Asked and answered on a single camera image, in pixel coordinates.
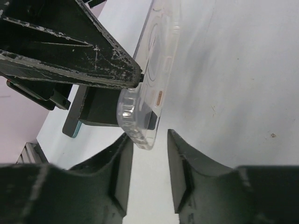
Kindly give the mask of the black teal phone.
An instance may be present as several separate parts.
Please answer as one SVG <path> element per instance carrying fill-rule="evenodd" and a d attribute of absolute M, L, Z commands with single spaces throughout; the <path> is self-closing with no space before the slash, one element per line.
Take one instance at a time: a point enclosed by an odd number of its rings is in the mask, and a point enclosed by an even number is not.
<path fill-rule="evenodd" d="M 80 108 L 83 104 L 86 89 L 86 86 L 78 87 L 77 93 L 62 129 L 62 133 L 70 138 L 76 138 L 82 124 L 78 118 L 80 116 Z"/>

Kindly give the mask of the clear phone case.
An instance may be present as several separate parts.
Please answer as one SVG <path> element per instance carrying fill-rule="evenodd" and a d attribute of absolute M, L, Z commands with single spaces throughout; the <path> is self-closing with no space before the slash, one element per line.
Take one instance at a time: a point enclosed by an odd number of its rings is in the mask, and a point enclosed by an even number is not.
<path fill-rule="evenodd" d="M 156 140 L 180 21 L 181 1 L 152 1 L 133 57 L 142 69 L 140 83 L 120 92 L 118 125 L 141 149 L 151 150 Z"/>

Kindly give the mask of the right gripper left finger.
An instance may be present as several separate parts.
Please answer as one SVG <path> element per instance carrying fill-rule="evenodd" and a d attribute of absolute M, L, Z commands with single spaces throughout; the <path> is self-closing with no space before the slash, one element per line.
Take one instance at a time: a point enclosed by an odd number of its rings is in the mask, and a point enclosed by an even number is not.
<path fill-rule="evenodd" d="M 73 166 L 0 167 L 3 224 L 120 224 L 126 216 L 133 142 L 125 134 Z"/>

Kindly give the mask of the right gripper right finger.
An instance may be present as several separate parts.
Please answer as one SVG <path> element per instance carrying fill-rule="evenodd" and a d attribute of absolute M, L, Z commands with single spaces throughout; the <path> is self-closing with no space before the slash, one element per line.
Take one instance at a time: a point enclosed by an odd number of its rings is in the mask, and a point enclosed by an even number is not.
<path fill-rule="evenodd" d="M 296 224 L 299 167 L 229 168 L 167 133 L 174 210 L 182 224 Z"/>

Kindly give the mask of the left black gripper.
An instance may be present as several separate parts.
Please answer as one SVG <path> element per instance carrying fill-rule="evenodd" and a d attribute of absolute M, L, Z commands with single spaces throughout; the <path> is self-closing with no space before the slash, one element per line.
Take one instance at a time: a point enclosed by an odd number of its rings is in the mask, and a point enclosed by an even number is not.
<path fill-rule="evenodd" d="M 103 87 L 85 91 L 78 119 L 88 126 L 118 126 L 119 89 L 142 76 L 83 0 L 1 1 L 0 73 L 49 111 L 69 109 L 71 84 Z"/>

